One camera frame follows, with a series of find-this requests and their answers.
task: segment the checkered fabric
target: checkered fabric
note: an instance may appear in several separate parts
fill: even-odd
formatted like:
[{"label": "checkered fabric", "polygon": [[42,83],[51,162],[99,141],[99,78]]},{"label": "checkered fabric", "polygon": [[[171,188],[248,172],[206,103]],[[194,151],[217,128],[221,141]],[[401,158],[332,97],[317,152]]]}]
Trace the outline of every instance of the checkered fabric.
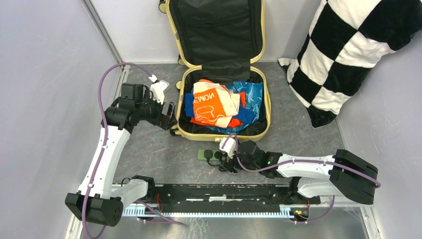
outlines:
[{"label": "checkered fabric", "polygon": [[383,55],[421,29],[422,0],[322,0],[297,59],[279,63],[312,126],[320,127],[335,119]]}]

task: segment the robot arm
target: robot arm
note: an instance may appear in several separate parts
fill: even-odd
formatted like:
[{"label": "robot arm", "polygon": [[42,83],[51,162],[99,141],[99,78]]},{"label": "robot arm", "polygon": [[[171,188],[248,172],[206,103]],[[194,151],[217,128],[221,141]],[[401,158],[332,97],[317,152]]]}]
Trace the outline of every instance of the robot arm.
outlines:
[{"label": "robot arm", "polygon": [[[150,91],[145,85],[122,84],[121,96],[105,110],[108,124],[107,146],[103,146],[105,128],[102,122],[97,150],[87,175],[77,193],[68,193],[65,199],[66,206],[78,219],[82,219],[83,198],[88,187],[91,187],[91,191],[87,203],[87,222],[112,227],[119,222],[124,208],[147,195],[148,187],[151,185],[146,178],[135,176],[128,184],[113,192],[112,180],[121,152],[133,128],[141,120],[146,120],[164,130],[176,124],[174,103],[169,104],[167,114],[162,114],[164,92],[168,86],[165,81],[155,81]],[[90,184],[90,177],[103,147],[105,150],[101,162],[94,181]]]},{"label": "robot arm", "polygon": [[[377,185],[373,181],[377,178],[378,169],[347,150],[339,149],[335,155],[322,157],[297,157],[265,152],[255,142],[246,141],[238,145],[237,154],[234,155],[236,147],[233,145],[236,141],[229,138],[225,142],[226,139],[222,140],[220,150],[233,157],[228,163],[229,171],[234,168],[243,169],[244,166],[247,171],[260,171],[260,174],[268,178],[292,178],[290,187],[298,197],[336,195],[366,205],[374,202]],[[271,169],[260,170],[273,165]],[[357,171],[373,180],[344,168]]]}]

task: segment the orange and white shirt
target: orange and white shirt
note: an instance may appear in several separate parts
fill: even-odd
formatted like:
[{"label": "orange and white shirt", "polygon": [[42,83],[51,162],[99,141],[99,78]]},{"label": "orange and white shirt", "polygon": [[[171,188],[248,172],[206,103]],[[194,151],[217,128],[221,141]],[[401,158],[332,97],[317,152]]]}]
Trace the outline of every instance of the orange and white shirt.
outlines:
[{"label": "orange and white shirt", "polygon": [[194,83],[195,120],[208,125],[226,128],[231,117],[239,113],[240,95],[225,86],[209,80]]}]

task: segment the orange clothing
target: orange clothing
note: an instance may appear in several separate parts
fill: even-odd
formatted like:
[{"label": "orange clothing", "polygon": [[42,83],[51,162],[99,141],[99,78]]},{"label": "orange clothing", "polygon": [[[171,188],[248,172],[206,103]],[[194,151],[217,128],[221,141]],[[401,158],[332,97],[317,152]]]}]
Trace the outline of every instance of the orange clothing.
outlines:
[{"label": "orange clothing", "polygon": [[246,107],[246,92],[239,92],[240,95],[240,102],[242,103],[242,107]]},{"label": "orange clothing", "polygon": [[209,80],[194,83],[195,121],[209,126],[226,128],[232,116],[239,112],[240,94]]},{"label": "orange clothing", "polygon": [[[191,118],[191,123],[203,125],[203,126],[215,126],[215,125],[206,124],[206,123],[196,121],[194,118]],[[227,125],[227,128],[236,128],[236,127],[242,126],[242,124],[243,124],[242,121],[235,119],[235,118],[231,118],[230,122]]]}]

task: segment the open suitcase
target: open suitcase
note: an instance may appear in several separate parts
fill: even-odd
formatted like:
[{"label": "open suitcase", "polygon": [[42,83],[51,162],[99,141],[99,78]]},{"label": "open suitcase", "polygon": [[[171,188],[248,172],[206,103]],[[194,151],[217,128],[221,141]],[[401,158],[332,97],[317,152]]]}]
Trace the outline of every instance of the open suitcase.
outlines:
[{"label": "open suitcase", "polygon": [[189,67],[179,82],[178,121],[172,135],[189,140],[219,142],[226,134],[191,123],[185,114],[184,94],[200,79],[230,85],[263,83],[259,119],[238,133],[239,140],[260,140],[271,121],[271,102],[264,74],[251,63],[265,50],[264,0],[166,0],[166,14]]}]

